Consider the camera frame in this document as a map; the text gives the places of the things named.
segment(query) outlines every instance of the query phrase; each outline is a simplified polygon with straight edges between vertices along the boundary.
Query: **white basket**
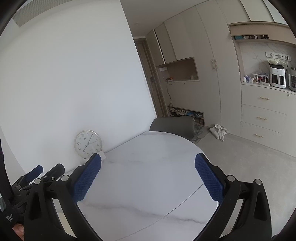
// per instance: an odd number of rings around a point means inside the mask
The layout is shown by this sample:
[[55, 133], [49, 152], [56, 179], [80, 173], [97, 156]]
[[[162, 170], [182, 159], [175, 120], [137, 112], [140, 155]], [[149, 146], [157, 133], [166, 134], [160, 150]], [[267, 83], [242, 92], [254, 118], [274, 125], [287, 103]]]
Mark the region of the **white basket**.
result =
[[253, 74], [254, 75], [254, 81], [255, 83], [270, 83], [269, 75], [264, 75], [264, 74]]

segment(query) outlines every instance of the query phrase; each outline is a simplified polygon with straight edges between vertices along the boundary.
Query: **marble backsplash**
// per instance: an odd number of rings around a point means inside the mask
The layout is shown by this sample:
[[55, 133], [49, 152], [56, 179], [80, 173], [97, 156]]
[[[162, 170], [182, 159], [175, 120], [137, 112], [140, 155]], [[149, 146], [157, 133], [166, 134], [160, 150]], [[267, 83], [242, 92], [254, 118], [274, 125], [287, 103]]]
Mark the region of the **marble backsplash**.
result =
[[296, 67], [296, 48], [282, 44], [263, 42], [242, 42], [239, 43], [242, 54], [245, 75], [253, 77], [253, 74], [269, 74], [268, 57], [265, 51], [288, 54], [291, 56], [290, 67]]

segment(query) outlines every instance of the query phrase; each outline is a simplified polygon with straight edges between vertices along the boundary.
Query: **gray chair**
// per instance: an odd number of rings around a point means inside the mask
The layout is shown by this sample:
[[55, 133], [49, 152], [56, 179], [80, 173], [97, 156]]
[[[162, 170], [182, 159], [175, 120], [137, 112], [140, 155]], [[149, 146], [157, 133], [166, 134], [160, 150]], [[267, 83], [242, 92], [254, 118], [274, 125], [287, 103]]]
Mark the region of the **gray chair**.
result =
[[152, 122], [150, 131], [167, 132], [192, 141], [195, 134], [194, 121], [191, 116], [159, 117]]

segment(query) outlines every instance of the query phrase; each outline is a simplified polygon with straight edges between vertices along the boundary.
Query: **screw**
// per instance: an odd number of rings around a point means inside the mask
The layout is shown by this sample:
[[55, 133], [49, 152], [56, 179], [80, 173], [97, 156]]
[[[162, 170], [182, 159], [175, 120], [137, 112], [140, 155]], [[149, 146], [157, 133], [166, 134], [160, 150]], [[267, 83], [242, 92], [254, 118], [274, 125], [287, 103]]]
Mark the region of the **screw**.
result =
[[258, 185], [261, 185], [262, 184], [262, 181], [260, 179], [256, 179], [255, 182], [258, 184]]
[[64, 176], [61, 177], [61, 180], [63, 182], [67, 181], [68, 179], [69, 179], [69, 176], [68, 175], [64, 175]]
[[35, 184], [39, 184], [40, 182], [41, 182], [41, 179], [40, 179], [40, 178], [37, 178], [37, 179], [34, 181]]
[[231, 181], [231, 182], [234, 182], [235, 181], [235, 177], [234, 176], [231, 176], [231, 175], [229, 175], [227, 177], [227, 179], [228, 179], [228, 181]]

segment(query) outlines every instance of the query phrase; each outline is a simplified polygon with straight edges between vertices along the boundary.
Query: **wall clock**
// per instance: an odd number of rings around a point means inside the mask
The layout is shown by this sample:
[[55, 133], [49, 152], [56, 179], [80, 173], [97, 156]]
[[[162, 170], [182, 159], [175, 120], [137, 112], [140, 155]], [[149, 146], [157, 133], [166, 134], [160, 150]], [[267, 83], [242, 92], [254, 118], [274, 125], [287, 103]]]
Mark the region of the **wall clock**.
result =
[[84, 130], [75, 137], [74, 147], [79, 156], [89, 158], [102, 150], [102, 141], [94, 131]]

